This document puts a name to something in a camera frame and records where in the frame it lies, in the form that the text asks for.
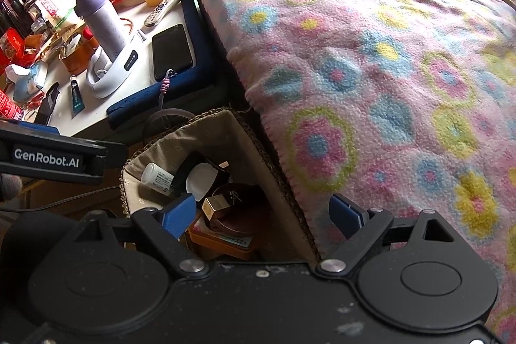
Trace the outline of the black compact case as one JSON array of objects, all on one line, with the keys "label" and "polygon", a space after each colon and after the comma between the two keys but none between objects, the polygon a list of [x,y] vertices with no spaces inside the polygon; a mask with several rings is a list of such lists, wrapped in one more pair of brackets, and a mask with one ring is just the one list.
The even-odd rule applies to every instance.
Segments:
[{"label": "black compact case", "polygon": [[229,183],[226,169],[215,166],[197,151],[190,153],[178,166],[172,182],[177,195],[192,194],[196,202],[203,202],[219,187]]}]

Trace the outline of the orange translucent plastic box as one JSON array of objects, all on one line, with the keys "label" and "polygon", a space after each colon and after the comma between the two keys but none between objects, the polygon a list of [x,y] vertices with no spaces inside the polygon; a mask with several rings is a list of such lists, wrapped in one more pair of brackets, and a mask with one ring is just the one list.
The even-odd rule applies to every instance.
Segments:
[{"label": "orange translucent plastic box", "polygon": [[236,259],[246,260],[253,251],[253,237],[230,237],[210,230],[199,217],[189,228],[193,244]]}]

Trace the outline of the black gold lipstick tube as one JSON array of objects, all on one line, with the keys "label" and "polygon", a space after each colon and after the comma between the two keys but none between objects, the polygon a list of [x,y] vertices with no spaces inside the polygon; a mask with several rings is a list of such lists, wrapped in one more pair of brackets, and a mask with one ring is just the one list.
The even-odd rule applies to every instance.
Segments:
[{"label": "black gold lipstick tube", "polygon": [[241,198],[235,190],[218,189],[202,203],[201,209],[208,221],[229,217],[241,207]]}]

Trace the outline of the dark red round lid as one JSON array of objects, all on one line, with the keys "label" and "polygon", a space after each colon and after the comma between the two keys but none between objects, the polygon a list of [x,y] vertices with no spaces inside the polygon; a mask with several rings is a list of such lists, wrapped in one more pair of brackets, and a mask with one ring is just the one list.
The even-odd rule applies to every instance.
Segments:
[{"label": "dark red round lid", "polygon": [[269,220],[270,206],[269,200],[259,185],[230,182],[219,189],[235,190],[241,198],[241,207],[229,217],[211,221],[205,218],[210,230],[243,238],[258,234],[264,229],[265,223]]}]

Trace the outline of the small white pill bottle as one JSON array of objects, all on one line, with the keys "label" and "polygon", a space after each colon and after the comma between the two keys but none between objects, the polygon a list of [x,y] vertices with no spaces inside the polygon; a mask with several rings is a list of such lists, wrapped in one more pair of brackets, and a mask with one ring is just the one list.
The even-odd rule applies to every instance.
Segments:
[{"label": "small white pill bottle", "polygon": [[160,194],[169,196],[172,193],[174,175],[153,162],[150,162],[141,175],[141,183]]}]

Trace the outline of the teal tube on desk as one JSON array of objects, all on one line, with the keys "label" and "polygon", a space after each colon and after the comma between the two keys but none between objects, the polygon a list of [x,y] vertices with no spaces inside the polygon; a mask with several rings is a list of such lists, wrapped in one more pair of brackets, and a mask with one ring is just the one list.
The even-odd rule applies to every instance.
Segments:
[{"label": "teal tube on desk", "polygon": [[79,83],[74,75],[70,77],[70,88],[72,96],[72,115],[75,117],[85,109],[85,104],[80,92]]}]

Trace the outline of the lined woven storage basket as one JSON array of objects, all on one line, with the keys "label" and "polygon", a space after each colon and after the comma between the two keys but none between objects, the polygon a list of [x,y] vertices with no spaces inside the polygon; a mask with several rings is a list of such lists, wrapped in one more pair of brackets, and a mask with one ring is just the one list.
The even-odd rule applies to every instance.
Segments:
[{"label": "lined woven storage basket", "polygon": [[148,143],[124,165],[127,216],[193,199],[181,242],[205,259],[320,258],[274,151],[237,112],[196,116]]}]

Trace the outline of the white bottle stand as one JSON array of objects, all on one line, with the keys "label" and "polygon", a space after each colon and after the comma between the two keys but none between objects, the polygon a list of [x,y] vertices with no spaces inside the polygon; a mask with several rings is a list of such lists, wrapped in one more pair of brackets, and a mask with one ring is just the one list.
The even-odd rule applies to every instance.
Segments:
[{"label": "white bottle stand", "polygon": [[95,51],[86,69],[86,82],[93,96],[105,99],[114,93],[129,77],[132,68],[139,58],[139,44],[127,44],[116,57],[111,60],[102,46]]}]

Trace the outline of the blue table edge cushion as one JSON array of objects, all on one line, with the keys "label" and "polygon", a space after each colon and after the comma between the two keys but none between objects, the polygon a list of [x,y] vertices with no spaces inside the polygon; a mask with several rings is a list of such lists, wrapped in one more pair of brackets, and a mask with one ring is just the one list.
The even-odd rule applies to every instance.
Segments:
[{"label": "blue table edge cushion", "polygon": [[[220,52],[218,36],[199,0],[181,2],[186,29],[193,44],[195,66],[172,77],[166,93],[167,100],[174,100],[194,93],[211,84],[220,76],[220,62],[224,62]],[[158,104],[160,84],[155,83],[115,102],[107,109],[108,124],[116,130],[131,118],[149,111]]]}]

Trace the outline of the pink floral fleece blanket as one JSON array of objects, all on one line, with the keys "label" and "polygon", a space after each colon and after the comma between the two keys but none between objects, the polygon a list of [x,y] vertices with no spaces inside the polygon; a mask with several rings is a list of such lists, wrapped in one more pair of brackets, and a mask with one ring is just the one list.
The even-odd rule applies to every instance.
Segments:
[{"label": "pink floral fleece blanket", "polygon": [[321,254],[333,193],[438,211],[494,269],[515,340],[515,0],[198,0]]}]

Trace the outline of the lavender thermos bottle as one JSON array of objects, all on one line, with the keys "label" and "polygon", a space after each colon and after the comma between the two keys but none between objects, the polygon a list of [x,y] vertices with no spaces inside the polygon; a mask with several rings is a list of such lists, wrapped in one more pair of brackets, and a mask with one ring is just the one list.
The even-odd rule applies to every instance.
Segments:
[{"label": "lavender thermos bottle", "polygon": [[109,0],[75,0],[75,14],[90,29],[111,61],[129,43],[129,32],[124,27],[114,5]]}]

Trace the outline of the black smartphone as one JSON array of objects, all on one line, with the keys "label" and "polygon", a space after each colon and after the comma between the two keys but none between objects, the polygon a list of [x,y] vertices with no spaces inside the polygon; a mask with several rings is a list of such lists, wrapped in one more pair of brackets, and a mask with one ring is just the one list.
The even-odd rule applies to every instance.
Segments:
[{"label": "black smartphone", "polygon": [[152,59],[156,82],[166,77],[168,70],[182,73],[193,66],[184,25],[174,25],[152,38]]}]

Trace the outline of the white remote control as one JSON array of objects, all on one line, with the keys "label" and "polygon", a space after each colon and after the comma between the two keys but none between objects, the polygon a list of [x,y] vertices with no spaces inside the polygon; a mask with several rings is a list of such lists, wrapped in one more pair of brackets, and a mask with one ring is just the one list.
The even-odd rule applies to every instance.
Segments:
[{"label": "white remote control", "polygon": [[162,0],[144,21],[145,27],[154,27],[180,2],[181,0]]}]

